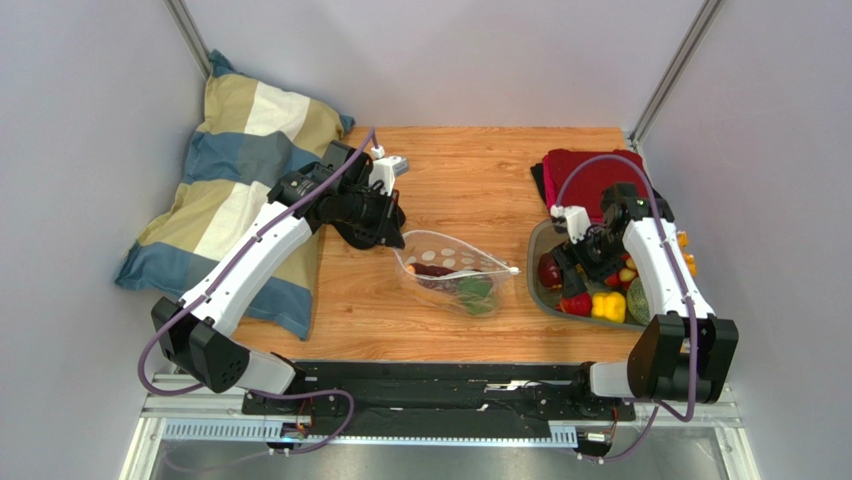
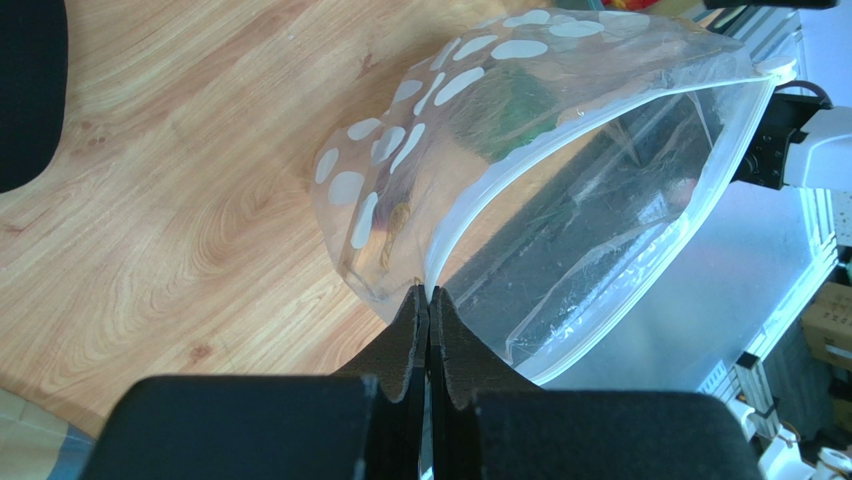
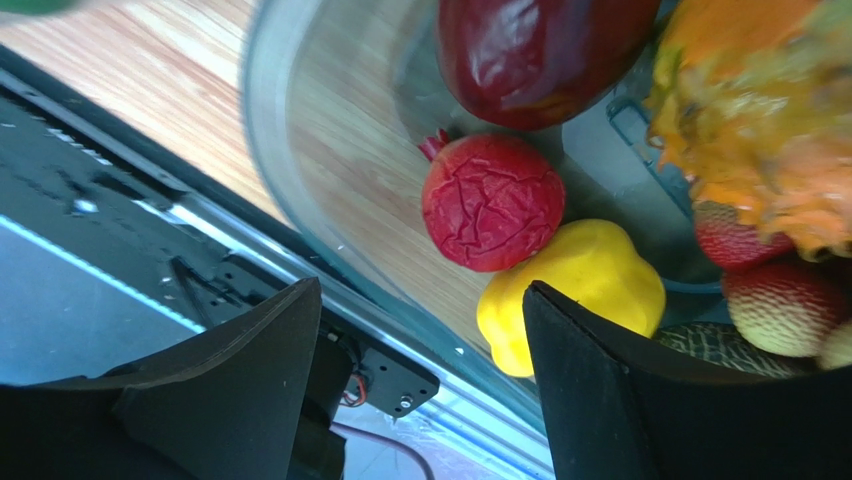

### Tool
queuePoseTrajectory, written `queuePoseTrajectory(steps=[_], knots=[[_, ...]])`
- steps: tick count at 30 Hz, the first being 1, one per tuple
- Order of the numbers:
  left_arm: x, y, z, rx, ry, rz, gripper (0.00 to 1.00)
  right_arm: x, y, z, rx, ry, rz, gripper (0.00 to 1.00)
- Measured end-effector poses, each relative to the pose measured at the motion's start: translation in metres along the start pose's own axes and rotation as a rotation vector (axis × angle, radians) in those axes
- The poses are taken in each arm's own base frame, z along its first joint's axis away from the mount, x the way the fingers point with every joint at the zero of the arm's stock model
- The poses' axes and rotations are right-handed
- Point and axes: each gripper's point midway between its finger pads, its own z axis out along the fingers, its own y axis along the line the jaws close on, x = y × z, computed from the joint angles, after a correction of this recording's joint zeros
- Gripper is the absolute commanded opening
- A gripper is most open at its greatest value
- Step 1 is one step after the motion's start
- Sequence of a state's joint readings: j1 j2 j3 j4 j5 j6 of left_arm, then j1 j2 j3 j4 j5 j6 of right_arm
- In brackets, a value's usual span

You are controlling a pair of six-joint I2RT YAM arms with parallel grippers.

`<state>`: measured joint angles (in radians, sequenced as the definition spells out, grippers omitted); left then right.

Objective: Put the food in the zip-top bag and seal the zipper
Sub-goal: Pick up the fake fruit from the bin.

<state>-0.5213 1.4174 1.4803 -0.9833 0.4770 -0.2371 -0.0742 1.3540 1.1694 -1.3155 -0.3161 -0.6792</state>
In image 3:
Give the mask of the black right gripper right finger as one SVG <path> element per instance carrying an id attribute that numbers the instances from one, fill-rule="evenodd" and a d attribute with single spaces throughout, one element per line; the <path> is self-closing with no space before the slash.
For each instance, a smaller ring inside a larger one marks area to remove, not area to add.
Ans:
<path id="1" fill-rule="evenodd" d="M 851 371 L 769 379 L 690 357 L 544 282 L 523 314 L 559 479 L 847 479 Z"/>

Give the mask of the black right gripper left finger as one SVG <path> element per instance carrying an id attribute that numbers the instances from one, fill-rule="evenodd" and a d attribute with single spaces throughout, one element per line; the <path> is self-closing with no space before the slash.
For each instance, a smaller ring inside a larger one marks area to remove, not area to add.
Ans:
<path id="1" fill-rule="evenodd" d="M 322 309 L 314 278 L 95 378 L 1 389 L 5 479 L 283 479 Z"/>

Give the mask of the red pomegranate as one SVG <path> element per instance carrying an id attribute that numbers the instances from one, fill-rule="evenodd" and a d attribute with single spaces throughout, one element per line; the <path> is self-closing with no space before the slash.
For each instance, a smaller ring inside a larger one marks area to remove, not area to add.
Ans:
<path id="1" fill-rule="evenodd" d="M 508 270 L 541 250 L 562 222 L 563 181 L 525 140 L 503 133 L 418 146 L 430 163 L 421 191 L 426 231 L 449 261 L 479 273 Z"/>

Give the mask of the green bell pepper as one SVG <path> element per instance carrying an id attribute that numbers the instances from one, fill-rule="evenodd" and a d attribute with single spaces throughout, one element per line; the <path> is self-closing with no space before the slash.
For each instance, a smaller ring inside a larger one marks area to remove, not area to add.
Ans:
<path id="1" fill-rule="evenodd" d="M 52 15 L 73 9 L 77 4 L 77 0 L 1 0 L 1 15 Z"/>

